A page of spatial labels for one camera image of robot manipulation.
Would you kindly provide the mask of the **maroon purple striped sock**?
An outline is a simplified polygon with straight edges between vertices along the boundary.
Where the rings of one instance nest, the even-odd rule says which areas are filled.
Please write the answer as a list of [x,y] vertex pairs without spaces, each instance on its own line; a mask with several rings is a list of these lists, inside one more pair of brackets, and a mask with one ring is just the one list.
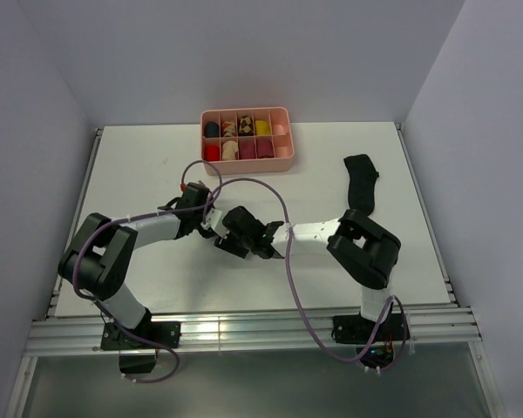
[[257,158],[273,158],[275,156],[273,142],[270,138],[258,138],[256,140]]

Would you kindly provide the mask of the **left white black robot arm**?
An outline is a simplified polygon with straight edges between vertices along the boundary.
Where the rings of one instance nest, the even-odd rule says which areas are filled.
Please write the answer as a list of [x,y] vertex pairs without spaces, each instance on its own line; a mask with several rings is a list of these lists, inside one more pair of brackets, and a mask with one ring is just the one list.
[[125,284],[133,252],[199,230],[210,194],[202,183],[188,183],[180,197],[155,213],[130,219],[92,213],[59,261],[58,274],[80,298],[97,306],[131,347],[175,347],[179,337],[174,326],[152,322],[150,310]]

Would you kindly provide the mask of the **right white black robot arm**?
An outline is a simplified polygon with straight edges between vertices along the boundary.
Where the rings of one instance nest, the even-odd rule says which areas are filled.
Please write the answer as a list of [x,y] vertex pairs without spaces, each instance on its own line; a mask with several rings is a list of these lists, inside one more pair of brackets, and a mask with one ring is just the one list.
[[384,309],[391,297],[390,276],[400,240],[364,213],[349,209],[342,217],[315,223],[262,223],[245,207],[208,211],[204,227],[215,245],[243,259],[285,260],[294,255],[329,255],[361,286],[360,329],[376,340],[390,328]]

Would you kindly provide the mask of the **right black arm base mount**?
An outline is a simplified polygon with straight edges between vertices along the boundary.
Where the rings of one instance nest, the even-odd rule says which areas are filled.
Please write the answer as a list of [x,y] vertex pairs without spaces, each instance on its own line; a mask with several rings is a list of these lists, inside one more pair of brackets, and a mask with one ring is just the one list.
[[[410,330],[401,313],[388,313],[379,325],[372,346],[361,358],[361,363],[370,368],[389,366],[396,358],[394,345],[406,344]],[[364,319],[360,314],[336,315],[332,318],[331,338],[335,343],[357,345],[359,354],[371,336],[375,323]]]

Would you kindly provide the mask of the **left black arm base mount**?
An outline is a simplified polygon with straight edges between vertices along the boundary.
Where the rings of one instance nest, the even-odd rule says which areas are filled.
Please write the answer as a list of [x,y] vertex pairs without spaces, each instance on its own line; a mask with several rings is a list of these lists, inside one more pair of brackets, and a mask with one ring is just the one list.
[[[131,332],[116,323],[104,324],[99,349],[119,354],[119,371],[123,378],[140,384],[153,384],[173,377],[180,367],[175,349],[180,344],[178,321],[154,321],[144,331]],[[160,377],[149,377],[165,351],[174,359],[173,368]]]

